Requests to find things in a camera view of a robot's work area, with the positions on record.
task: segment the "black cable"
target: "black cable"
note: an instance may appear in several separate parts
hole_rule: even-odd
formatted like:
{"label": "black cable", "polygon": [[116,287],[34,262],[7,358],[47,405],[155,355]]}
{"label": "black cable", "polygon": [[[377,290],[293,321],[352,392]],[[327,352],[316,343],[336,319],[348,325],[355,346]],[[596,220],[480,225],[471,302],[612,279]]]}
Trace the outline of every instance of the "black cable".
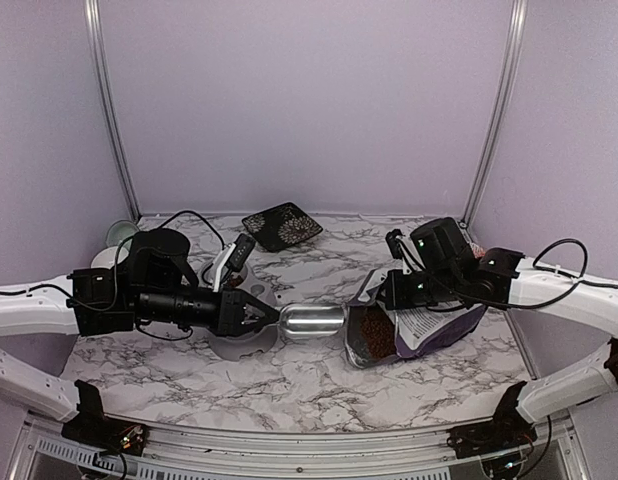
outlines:
{"label": "black cable", "polygon": [[200,279],[203,282],[205,282],[207,285],[211,285],[211,282],[205,278],[205,275],[207,275],[207,272],[211,270],[211,267],[213,267],[213,261],[209,265],[207,265],[205,269],[202,271],[202,273],[200,274]]}
{"label": "black cable", "polygon": [[547,443],[545,444],[545,448],[542,450],[542,453],[536,459],[533,465],[531,465],[525,472],[518,475],[518,479],[524,478],[527,475],[529,475],[533,471],[533,469],[536,468],[540,464],[540,462],[542,462],[542,459],[545,458],[545,455],[547,455],[547,452],[549,451],[549,446],[551,445],[551,434],[553,433],[553,426],[551,425],[551,417],[549,416],[547,416],[547,423],[549,426],[549,433],[547,434]]}
{"label": "black cable", "polygon": [[161,337],[159,335],[154,335],[153,333],[149,333],[148,331],[140,328],[139,324],[136,324],[136,330],[138,330],[143,335],[147,335],[148,337],[155,338],[156,340],[164,340],[166,342],[179,342],[181,340],[187,340],[188,338],[191,338],[191,336],[193,335],[193,329],[191,327],[187,327],[184,330],[185,332],[188,332],[187,335],[183,335],[182,337],[177,337],[177,338]]}
{"label": "black cable", "polygon": [[225,239],[222,238],[222,235],[220,235],[220,233],[218,233],[218,230],[216,230],[214,228],[214,226],[211,225],[211,223],[209,223],[209,220],[207,220],[205,217],[200,215],[198,212],[194,212],[193,210],[180,210],[178,213],[173,214],[167,220],[165,220],[160,225],[158,225],[155,229],[164,228],[167,225],[169,225],[171,222],[173,222],[176,218],[178,218],[178,217],[180,217],[182,215],[185,215],[185,214],[193,215],[194,217],[199,219],[201,222],[203,222],[205,225],[207,225],[209,227],[209,229],[216,235],[216,237],[218,237],[218,240],[220,240],[220,244],[222,245],[222,249],[224,250],[224,248],[225,248]]}
{"label": "black cable", "polygon": [[459,312],[460,310],[467,308],[467,306],[461,303],[460,305],[456,305],[454,307],[449,307],[449,308],[431,308],[431,307],[426,307],[426,308],[430,312],[450,313],[450,312]]}
{"label": "black cable", "polygon": [[[450,287],[449,285],[444,284],[435,275],[427,272],[426,268],[424,266],[422,266],[420,264],[420,262],[418,262],[418,260],[415,259],[415,257],[411,253],[411,251],[407,248],[407,246],[404,244],[404,242],[402,240],[398,240],[398,242],[400,243],[400,246],[402,247],[403,259],[407,262],[407,265],[409,266],[409,268],[411,268],[412,270],[415,270],[413,268],[413,266],[409,264],[409,261],[406,259],[404,254],[407,254],[407,256],[409,256],[411,261],[414,262],[416,264],[416,266],[420,270],[422,270],[425,275],[427,275],[430,279],[432,279],[434,282],[436,282],[440,286],[444,287],[449,293],[451,293],[452,295],[455,295],[460,300],[465,300],[465,301],[468,300],[468,301],[470,301],[472,303],[482,303],[483,305],[487,305],[489,307],[501,308],[501,309],[502,308],[517,308],[519,310],[538,310],[540,308],[545,308],[545,307],[548,307],[550,305],[553,305],[554,303],[557,303],[557,302],[563,300],[564,298],[568,297],[569,295],[571,295],[573,293],[573,291],[576,288],[578,288],[578,285],[579,285],[579,282],[576,282],[566,292],[558,295],[557,297],[552,298],[551,300],[547,300],[546,302],[542,302],[542,303],[537,303],[535,305],[518,305],[518,304],[515,304],[515,303],[504,303],[504,302],[488,301],[488,300],[485,300],[483,298],[473,297],[471,295],[466,295],[464,293],[460,293],[460,292],[456,291],[454,288]],[[582,262],[582,268],[580,269],[580,277],[582,277],[582,276],[584,276],[584,274],[585,274],[585,272],[587,270],[587,264],[588,264],[588,261],[589,261],[589,254],[587,252],[587,248],[584,246],[584,244],[582,242],[578,242],[576,244],[578,246],[580,246],[580,248],[583,251],[583,262]]]}
{"label": "black cable", "polygon": [[93,457],[93,462],[92,465],[94,467],[96,467],[96,460],[98,459],[98,457],[100,457],[101,455],[111,455],[112,453],[115,453],[116,455],[118,455],[118,457],[120,457],[120,460],[122,461],[122,475],[120,476],[120,478],[118,480],[125,480],[127,478],[127,473],[129,471],[129,467],[127,465],[127,459],[125,458],[125,456],[123,455],[122,451],[120,449],[116,449],[116,448],[112,448],[111,446],[106,446],[107,450],[104,450],[103,452],[97,453],[94,457]]}
{"label": "black cable", "polygon": [[[547,248],[545,248],[540,255],[538,255],[538,257],[536,257],[536,259],[533,261],[533,268],[535,268],[536,270],[541,270],[543,272],[550,272],[550,273],[557,273],[558,275],[562,275],[563,277],[567,277],[567,278],[579,278],[578,276],[574,275],[571,272],[566,272],[564,270],[556,270],[555,268],[551,268],[551,267],[545,267],[543,265],[538,265],[538,262],[540,261],[540,259],[545,256],[547,253],[549,253],[553,248],[557,247],[558,245],[562,245],[565,243],[573,243],[576,245],[582,245],[582,247],[584,247],[584,245],[582,244],[582,242],[580,240],[577,240],[575,238],[565,238],[563,240],[559,240],[558,242],[554,242],[553,244],[551,244],[550,246],[548,246]],[[600,282],[593,282],[591,280],[585,280],[584,278],[582,278],[582,275],[580,276],[580,283],[582,283],[583,285],[587,285],[589,287],[597,287],[597,288],[611,288],[611,289],[615,289],[618,290],[618,284],[615,283],[600,283]]]}

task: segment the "lavender wall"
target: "lavender wall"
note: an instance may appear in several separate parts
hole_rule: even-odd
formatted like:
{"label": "lavender wall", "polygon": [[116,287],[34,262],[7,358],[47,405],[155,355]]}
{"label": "lavender wall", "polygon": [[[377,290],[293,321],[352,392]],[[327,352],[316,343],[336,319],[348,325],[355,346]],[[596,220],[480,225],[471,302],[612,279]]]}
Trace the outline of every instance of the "lavender wall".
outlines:
{"label": "lavender wall", "polygon": [[[81,2],[0,2],[0,285],[86,266],[126,216]],[[1,339],[51,373],[73,338]],[[0,478],[24,408],[0,398]]]}
{"label": "lavender wall", "polygon": [[144,212],[460,214],[511,2],[102,2]]}
{"label": "lavender wall", "polygon": [[[531,1],[514,96],[475,223],[478,238],[537,253],[582,239],[590,273],[618,278],[618,0]],[[554,257],[577,269],[577,251]],[[516,314],[542,373],[608,336]],[[573,409],[593,478],[618,478],[618,394]]]}

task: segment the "black mounting bracket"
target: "black mounting bracket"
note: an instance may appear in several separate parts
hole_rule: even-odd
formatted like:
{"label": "black mounting bracket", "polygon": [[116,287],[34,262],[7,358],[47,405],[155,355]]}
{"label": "black mounting bracket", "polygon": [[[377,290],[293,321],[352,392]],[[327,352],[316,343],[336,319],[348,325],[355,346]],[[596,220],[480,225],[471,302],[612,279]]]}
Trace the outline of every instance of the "black mounting bracket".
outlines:
{"label": "black mounting bracket", "polygon": [[491,420],[449,430],[447,445],[455,450],[458,459],[517,448],[538,439],[533,426],[516,411],[518,395],[526,383],[507,389]]}
{"label": "black mounting bracket", "polygon": [[62,426],[62,436],[111,453],[142,455],[147,426],[106,416],[98,389],[82,380],[75,385],[80,394],[78,415]]}

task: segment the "silver metal cylinder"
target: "silver metal cylinder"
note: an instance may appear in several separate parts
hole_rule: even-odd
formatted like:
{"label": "silver metal cylinder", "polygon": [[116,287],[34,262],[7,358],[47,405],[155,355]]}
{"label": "silver metal cylinder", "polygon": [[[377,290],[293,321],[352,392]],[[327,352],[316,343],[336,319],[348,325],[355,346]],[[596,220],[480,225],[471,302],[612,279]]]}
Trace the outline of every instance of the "silver metal cylinder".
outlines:
{"label": "silver metal cylinder", "polygon": [[296,303],[280,311],[280,330],[293,339],[327,337],[336,334],[346,318],[342,305]]}

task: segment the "white marble surface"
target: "white marble surface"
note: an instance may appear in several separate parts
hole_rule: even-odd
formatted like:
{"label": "white marble surface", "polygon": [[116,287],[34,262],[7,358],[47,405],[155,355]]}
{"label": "white marble surface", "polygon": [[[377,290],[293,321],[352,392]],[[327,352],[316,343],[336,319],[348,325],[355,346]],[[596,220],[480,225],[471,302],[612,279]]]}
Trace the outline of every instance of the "white marble surface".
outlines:
{"label": "white marble surface", "polygon": [[[163,219],[144,219],[142,227]],[[274,285],[280,305],[347,301],[370,269],[392,261],[385,233],[396,227],[409,232],[425,219],[316,220],[325,231],[312,241],[278,254],[257,247],[250,257],[258,276]],[[239,217],[212,223],[227,241],[243,231]],[[191,240],[195,270],[219,248],[191,217],[172,228]],[[504,317],[490,310],[455,345],[371,370],[347,363],[342,336],[306,343],[280,339],[271,351],[232,363],[209,349],[203,331],[174,343],[134,332],[79,339],[63,377],[98,386],[109,413],[142,420],[244,431],[344,432],[490,416],[504,390],[528,374]]]}

